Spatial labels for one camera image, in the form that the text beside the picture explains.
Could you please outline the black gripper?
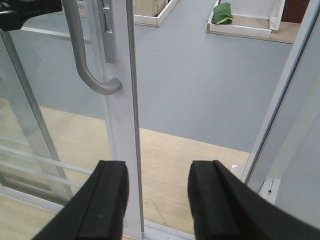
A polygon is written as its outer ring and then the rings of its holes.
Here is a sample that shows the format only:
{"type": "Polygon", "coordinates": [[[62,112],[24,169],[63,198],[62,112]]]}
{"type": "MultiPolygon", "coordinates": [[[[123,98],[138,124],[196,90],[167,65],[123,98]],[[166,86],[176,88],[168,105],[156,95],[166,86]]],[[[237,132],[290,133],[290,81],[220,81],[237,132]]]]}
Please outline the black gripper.
{"type": "Polygon", "coordinates": [[[61,11],[60,0],[1,0],[0,29],[5,32],[20,30],[31,18],[61,11]]]}

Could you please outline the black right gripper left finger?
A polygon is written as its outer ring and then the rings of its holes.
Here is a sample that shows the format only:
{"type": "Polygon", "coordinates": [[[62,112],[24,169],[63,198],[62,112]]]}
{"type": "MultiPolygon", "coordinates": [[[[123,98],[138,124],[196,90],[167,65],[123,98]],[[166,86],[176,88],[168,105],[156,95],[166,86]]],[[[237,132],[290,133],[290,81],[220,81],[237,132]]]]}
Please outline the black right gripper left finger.
{"type": "Polygon", "coordinates": [[[35,240],[120,240],[129,199],[124,161],[100,160],[76,195],[35,240]]]}

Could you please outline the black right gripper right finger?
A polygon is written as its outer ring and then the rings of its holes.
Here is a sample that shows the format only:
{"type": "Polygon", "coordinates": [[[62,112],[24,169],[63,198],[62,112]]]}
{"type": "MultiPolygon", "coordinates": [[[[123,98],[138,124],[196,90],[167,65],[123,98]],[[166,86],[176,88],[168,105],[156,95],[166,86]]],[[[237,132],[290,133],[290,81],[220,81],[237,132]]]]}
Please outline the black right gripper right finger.
{"type": "Polygon", "coordinates": [[[319,229],[269,203],[218,160],[190,165],[188,200],[197,240],[318,240],[319,229]]]}

